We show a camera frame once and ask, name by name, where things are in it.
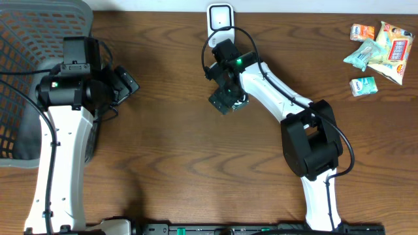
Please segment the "yellow antibacterial wipes bag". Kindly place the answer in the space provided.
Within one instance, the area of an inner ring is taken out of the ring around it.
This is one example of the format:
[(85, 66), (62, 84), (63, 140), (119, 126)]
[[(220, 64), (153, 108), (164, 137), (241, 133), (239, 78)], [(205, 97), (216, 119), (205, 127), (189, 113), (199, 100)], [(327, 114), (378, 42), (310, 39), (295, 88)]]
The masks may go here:
[(368, 66), (392, 82), (402, 85), (414, 38), (413, 33), (381, 21), (375, 42), (386, 52), (372, 57)]

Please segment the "dark green Zam-Buk box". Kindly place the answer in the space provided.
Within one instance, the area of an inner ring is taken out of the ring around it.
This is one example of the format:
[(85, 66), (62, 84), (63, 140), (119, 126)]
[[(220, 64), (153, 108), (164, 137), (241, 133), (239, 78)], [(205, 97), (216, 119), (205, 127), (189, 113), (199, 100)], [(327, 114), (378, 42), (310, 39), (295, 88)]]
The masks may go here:
[(238, 100), (232, 105), (233, 111), (237, 111), (243, 107), (245, 107), (249, 103), (249, 100)]

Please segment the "green white tissue pack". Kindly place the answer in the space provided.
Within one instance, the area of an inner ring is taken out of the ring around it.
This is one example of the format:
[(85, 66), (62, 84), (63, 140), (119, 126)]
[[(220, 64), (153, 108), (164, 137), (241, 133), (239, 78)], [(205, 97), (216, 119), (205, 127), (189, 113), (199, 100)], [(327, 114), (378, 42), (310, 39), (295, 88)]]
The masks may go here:
[(373, 76), (352, 79), (349, 86), (354, 97), (371, 95), (378, 92), (378, 87)]

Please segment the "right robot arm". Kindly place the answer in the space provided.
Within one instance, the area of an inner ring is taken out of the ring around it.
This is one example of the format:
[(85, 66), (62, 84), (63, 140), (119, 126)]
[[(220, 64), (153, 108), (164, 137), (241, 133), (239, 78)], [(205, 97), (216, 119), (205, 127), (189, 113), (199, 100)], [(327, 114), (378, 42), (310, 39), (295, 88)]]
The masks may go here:
[(255, 97), (280, 123), (283, 156), (304, 189), (306, 223), (332, 231), (342, 220), (336, 207), (334, 179), (342, 154), (335, 118), (326, 101), (312, 102), (294, 92), (254, 52), (242, 54), (227, 39), (212, 49), (216, 62), (205, 68), (218, 88), (210, 103), (222, 114), (247, 105)]

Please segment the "orange tissue pack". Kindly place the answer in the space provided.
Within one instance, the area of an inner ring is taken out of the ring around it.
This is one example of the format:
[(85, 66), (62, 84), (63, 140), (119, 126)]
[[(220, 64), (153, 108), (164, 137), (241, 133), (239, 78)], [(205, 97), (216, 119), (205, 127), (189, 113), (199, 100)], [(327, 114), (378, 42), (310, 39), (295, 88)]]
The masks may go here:
[(375, 28), (369, 25), (354, 23), (350, 29), (350, 40), (364, 42), (366, 39), (374, 40)]

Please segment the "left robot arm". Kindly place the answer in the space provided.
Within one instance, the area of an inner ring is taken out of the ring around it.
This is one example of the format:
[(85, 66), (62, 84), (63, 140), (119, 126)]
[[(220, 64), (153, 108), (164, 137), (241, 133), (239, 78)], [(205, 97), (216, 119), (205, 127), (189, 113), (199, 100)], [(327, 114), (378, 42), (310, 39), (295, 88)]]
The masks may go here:
[(42, 77), (33, 106), (40, 114), (42, 142), (35, 196), (24, 234), (136, 234), (124, 217), (86, 224), (84, 166), (91, 130), (139, 89), (121, 66), (103, 65), (103, 42), (65, 37), (63, 62)]

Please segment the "light teal wipes pack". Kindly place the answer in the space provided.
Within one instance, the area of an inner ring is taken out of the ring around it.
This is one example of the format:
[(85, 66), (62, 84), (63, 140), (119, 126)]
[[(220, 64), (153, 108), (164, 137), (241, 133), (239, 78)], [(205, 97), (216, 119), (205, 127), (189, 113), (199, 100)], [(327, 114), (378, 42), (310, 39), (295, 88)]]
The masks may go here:
[(344, 58), (343, 62), (352, 64), (353, 67), (364, 72), (369, 60), (375, 56), (384, 55), (386, 52), (386, 49), (374, 40), (366, 39), (355, 52)]

